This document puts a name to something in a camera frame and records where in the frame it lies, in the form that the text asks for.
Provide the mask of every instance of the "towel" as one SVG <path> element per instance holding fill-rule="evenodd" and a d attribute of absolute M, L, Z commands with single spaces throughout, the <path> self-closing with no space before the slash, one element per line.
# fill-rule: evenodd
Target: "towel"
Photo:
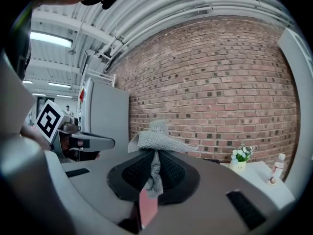
<path fill-rule="evenodd" d="M 149 198 L 157 198 L 163 193 L 162 180 L 159 175 L 161 163 L 158 156 L 158 150 L 169 151 L 197 151 L 198 147 L 186 145 L 168 134 L 168 128 L 165 120 L 155 120 L 149 125 L 148 131 L 137 133 L 128 145 L 128 152 L 138 151 L 140 149 L 153 149 L 154 158 L 151 163 L 151 176 L 144 186 L 147 189 Z"/>

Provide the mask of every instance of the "person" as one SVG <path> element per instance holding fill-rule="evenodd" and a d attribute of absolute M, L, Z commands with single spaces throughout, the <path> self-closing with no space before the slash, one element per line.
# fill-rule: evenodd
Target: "person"
<path fill-rule="evenodd" d="M 18 3 L 12 10 L 4 12 L 4 30 L 9 34 L 4 34 L 4 50 L 21 80 L 24 79 L 25 70 L 28 66 L 31 56 L 30 48 L 30 30 L 31 13 L 33 9 L 40 5 L 70 5 L 82 2 L 84 5 L 93 5 L 102 0 L 15 0 Z M 33 139 L 42 147 L 43 150 L 49 150 L 49 144 L 45 138 L 38 132 L 31 129 L 24 123 L 20 134 L 24 137 Z M 68 139 L 61 141 L 62 149 L 68 148 Z"/>
<path fill-rule="evenodd" d="M 69 106 L 68 105 L 67 105 L 67 114 L 70 115 L 71 117 L 74 116 L 74 113 L 69 110 Z"/>

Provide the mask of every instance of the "white table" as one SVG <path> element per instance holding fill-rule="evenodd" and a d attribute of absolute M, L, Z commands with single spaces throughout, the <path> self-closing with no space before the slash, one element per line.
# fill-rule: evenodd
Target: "white table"
<path fill-rule="evenodd" d="M 294 201 L 294 196 L 280 179 L 276 185 L 268 185 L 267 180 L 270 177 L 270 173 L 271 169 L 264 162 L 247 163 L 244 171 L 237 172 L 238 175 L 268 196 L 278 209 L 282 209 Z"/>

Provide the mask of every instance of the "white bottle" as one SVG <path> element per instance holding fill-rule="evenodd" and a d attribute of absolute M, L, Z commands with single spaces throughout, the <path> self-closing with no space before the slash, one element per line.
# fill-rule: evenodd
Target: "white bottle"
<path fill-rule="evenodd" d="M 279 153 L 278 155 L 278 159 L 276 159 L 273 169 L 272 169 L 272 173 L 270 178 L 268 179 L 268 184 L 269 185 L 275 185 L 277 180 L 279 179 L 280 175 L 283 172 L 284 169 L 284 159 L 285 159 L 286 155 L 284 153 Z"/>

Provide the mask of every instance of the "fluorescent light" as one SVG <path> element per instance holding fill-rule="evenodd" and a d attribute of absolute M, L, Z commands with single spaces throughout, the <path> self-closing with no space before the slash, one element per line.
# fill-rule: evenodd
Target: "fluorescent light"
<path fill-rule="evenodd" d="M 45 94 L 40 94 L 40 93 L 33 93 L 35 96 L 46 96 Z"/>
<path fill-rule="evenodd" d="M 55 83 L 49 83 L 49 85 L 53 85 L 53 86 L 60 86 L 60 87 L 65 87 L 65 88 L 70 88 L 70 85 L 66 85 L 66 84 L 55 84 Z"/>
<path fill-rule="evenodd" d="M 59 97 L 68 97 L 68 98 L 72 98 L 72 96 L 64 96 L 64 95 L 57 95 Z"/>
<path fill-rule="evenodd" d="M 52 44 L 56 44 L 56 45 L 61 45 L 61 46 L 67 47 L 67 48 L 72 47 L 72 41 L 70 41 L 66 38 L 56 37 L 53 35 L 34 32 L 34 31 L 32 31 L 30 33 L 30 39 L 48 42 L 48 43 L 52 43 Z"/>

